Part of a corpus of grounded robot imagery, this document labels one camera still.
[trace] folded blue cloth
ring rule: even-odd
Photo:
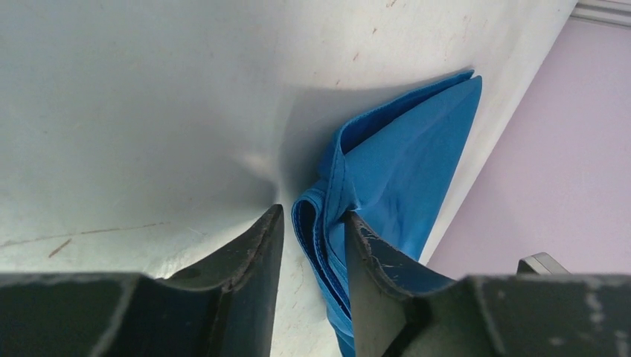
[[[344,244],[347,210],[418,260],[478,108],[472,71],[416,89],[347,122],[293,206],[298,241],[327,302],[342,354],[354,356]]]

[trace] brown stain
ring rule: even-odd
[[[117,231],[133,231],[135,229],[142,229],[148,227],[155,227],[157,225],[168,225],[169,222],[160,222],[160,223],[152,223],[150,225],[141,225],[138,227],[127,227],[127,228],[107,228],[107,229],[97,229],[94,231],[85,231],[81,233],[68,233],[68,234],[57,234],[54,236],[43,236],[34,239],[21,240],[19,242],[8,240],[0,245],[0,248],[10,247],[12,245],[22,245],[26,243],[39,242],[40,240],[47,240],[53,238],[67,238],[67,237],[76,237],[76,236],[85,236],[87,234],[99,234],[99,233],[107,233],[107,232],[117,232]]]
[[[59,247],[57,247],[57,249],[55,249],[54,251],[52,251],[48,257],[52,258],[55,254],[59,253],[62,249],[64,249],[64,247],[66,247],[68,244],[70,244],[70,242],[72,242],[72,238],[66,240],[62,245],[60,245]]]

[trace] blue fabric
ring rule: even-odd
[[[344,226],[356,211],[384,240],[418,260],[478,108],[472,71],[416,89],[348,121],[318,166],[292,220],[327,302],[340,350],[354,356]]]

